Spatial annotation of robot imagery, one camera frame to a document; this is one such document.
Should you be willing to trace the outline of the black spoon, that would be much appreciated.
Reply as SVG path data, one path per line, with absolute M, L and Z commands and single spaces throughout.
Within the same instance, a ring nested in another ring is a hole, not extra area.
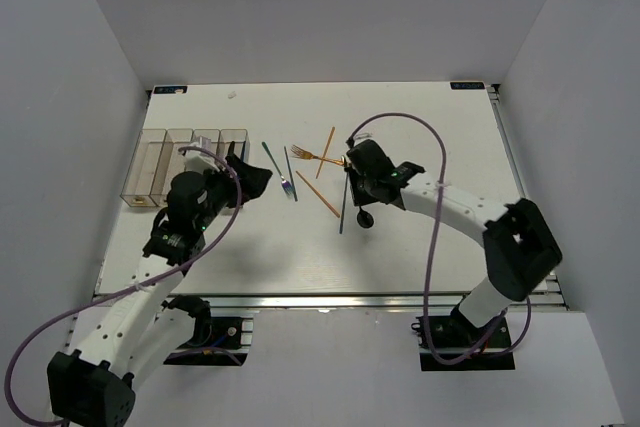
M 362 207 L 358 208 L 356 221 L 358 225 L 363 229 L 370 229 L 374 225 L 373 216 Z

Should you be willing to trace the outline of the orange chopstick long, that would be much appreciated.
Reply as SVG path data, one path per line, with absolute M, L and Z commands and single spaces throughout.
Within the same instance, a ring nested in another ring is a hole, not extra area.
M 340 212 L 325 198 L 325 196 L 298 170 L 295 174 L 299 179 L 313 192 L 313 194 L 332 212 L 332 214 L 340 219 Z

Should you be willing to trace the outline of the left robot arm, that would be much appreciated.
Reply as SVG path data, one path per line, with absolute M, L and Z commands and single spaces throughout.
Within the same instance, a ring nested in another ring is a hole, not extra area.
M 211 336 L 211 310 L 198 296 L 173 297 L 209 242 L 205 232 L 224 210 L 259 198 L 272 172 L 230 153 L 223 160 L 201 148 L 182 149 L 187 169 L 170 182 L 166 204 L 154 217 L 133 278 L 71 352 L 47 366 L 53 413 L 81 426 L 122 426 L 136 388 L 181 346 L 202 349 Z

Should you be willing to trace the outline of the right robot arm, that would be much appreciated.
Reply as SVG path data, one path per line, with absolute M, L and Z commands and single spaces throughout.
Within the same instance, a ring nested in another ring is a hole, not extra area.
M 428 216 L 484 249 L 486 277 L 451 312 L 451 331 L 461 344 L 484 338 L 488 325 L 514 302 L 522 302 L 562 261 L 563 254 L 539 207 L 521 198 L 502 204 L 438 182 L 424 167 L 395 166 L 367 139 L 347 151 L 354 204 L 393 205 Z

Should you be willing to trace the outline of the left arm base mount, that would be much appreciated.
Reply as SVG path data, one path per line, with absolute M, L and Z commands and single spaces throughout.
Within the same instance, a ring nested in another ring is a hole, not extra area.
M 253 319 L 214 314 L 210 303 L 197 296 L 177 296 L 162 303 L 161 312 L 186 312 L 194 321 L 192 337 L 164 361 L 165 365 L 242 366 L 248 355 Z

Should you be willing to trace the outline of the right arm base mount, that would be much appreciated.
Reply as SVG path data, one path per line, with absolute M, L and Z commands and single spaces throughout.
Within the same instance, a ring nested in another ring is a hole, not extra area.
M 426 336 L 423 332 L 424 318 L 417 317 L 411 324 L 419 345 L 420 368 L 422 372 L 480 372 L 480 371 L 513 371 L 516 368 L 511 352 L 502 354 L 503 350 L 512 346 L 509 327 L 505 319 L 497 329 L 476 351 L 456 365 L 443 365 L 431 354 Z M 445 359 L 453 359 L 468 351 L 481 337 L 480 334 L 469 336 L 458 327 L 449 316 L 431 316 L 429 327 L 434 347 Z

